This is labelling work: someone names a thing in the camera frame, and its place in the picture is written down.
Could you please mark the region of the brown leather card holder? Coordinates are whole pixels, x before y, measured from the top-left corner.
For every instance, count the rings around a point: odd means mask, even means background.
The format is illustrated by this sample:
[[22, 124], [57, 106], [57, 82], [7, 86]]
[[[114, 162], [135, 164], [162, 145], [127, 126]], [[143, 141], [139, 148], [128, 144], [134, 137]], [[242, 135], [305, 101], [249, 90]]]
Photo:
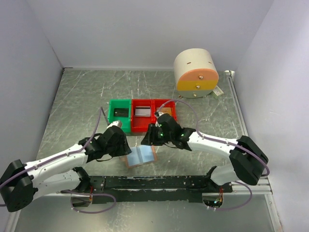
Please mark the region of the brown leather card holder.
[[131, 152], [125, 156], [127, 168], [133, 168], [157, 161], [157, 154], [153, 146], [140, 145], [131, 147]]

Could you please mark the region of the red plastic bin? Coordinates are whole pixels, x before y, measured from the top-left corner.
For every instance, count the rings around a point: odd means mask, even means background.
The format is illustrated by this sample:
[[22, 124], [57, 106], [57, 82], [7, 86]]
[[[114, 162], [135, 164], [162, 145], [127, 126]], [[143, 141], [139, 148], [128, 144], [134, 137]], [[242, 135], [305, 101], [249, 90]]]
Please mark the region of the red plastic bin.
[[153, 123], [152, 115], [150, 117], [137, 117], [134, 115], [136, 106], [150, 106], [152, 109], [153, 101], [150, 99], [132, 99], [131, 103], [131, 132], [142, 133], [147, 132], [148, 125]]
[[172, 108], [172, 117], [177, 121], [177, 114], [176, 114], [176, 106], [175, 102], [169, 102], [169, 99], [153, 99], [152, 103], [152, 117], [155, 119], [155, 112], [159, 111], [162, 107], [171, 107]]

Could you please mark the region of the white diamond print card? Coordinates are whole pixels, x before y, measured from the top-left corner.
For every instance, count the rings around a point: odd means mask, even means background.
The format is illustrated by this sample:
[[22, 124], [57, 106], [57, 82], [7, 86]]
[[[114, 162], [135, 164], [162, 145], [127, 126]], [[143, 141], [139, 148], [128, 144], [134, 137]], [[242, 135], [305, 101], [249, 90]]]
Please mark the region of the white diamond print card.
[[150, 106], [136, 106], [134, 115], [137, 117], [150, 117], [151, 107]]

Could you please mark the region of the orange striped card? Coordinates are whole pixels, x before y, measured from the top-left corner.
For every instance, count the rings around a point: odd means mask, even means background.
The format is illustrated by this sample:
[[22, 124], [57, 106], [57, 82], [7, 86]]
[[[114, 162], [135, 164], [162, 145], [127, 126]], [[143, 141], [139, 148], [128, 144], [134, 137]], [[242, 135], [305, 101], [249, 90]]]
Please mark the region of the orange striped card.
[[171, 107], [162, 107], [159, 112], [162, 114], [169, 114], [170, 116], [172, 115], [172, 108]]

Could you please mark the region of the green plastic bin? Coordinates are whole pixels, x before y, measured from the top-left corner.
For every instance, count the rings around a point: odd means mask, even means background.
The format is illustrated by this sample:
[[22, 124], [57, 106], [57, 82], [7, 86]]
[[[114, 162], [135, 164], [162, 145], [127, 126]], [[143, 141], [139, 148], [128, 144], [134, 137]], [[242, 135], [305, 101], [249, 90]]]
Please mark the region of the green plastic bin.
[[131, 133], [131, 103], [132, 99], [111, 99], [109, 102], [109, 122], [120, 120], [125, 133]]

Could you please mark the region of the white round drawer cabinet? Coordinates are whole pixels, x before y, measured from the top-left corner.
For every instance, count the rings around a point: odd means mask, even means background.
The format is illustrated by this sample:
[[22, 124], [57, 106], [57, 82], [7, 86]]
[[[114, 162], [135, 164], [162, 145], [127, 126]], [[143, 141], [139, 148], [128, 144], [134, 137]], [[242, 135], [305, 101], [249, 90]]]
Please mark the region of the white round drawer cabinet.
[[173, 64], [176, 89], [184, 98], [201, 98], [218, 84], [219, 74], [210, 53], [202, 48], [182, 51]]

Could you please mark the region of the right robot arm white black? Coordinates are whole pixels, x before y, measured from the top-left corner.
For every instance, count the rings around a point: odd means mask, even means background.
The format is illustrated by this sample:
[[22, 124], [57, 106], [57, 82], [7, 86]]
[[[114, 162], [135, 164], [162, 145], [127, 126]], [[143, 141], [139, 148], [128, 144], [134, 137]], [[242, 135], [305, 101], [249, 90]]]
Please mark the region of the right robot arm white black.
[[267, 156], [248, 136], [226, 139], [210, 136], [193, 128], [183, 128], [169, 114], [162, 114], [148, 126], [142, 145], [162, 146], [172, 143], [178, 149], [207, 152], [229, 159], [224, 166], [214, 166], [207, 173], [205, 188], [216, 192], [222, 185], [242, 181], [255, 186], [266, 170]]

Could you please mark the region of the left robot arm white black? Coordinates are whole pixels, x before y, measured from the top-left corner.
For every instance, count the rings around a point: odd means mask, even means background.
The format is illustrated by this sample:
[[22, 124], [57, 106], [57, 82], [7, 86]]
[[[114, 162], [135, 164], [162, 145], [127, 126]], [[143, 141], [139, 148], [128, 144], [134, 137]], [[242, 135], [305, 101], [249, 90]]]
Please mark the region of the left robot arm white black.
[[16, 212], [33, 200], [50, 193], [72, 190], [87, 193], [91, 179], [83, 166], [104, 155], [128, 155], [131, 149], [125, 133], [111, 126], [104, 133], [85, 137], [72, 147], [47, 158], [22, 163], [11, 162], [0, 178], [0, 195], [4, 207]]

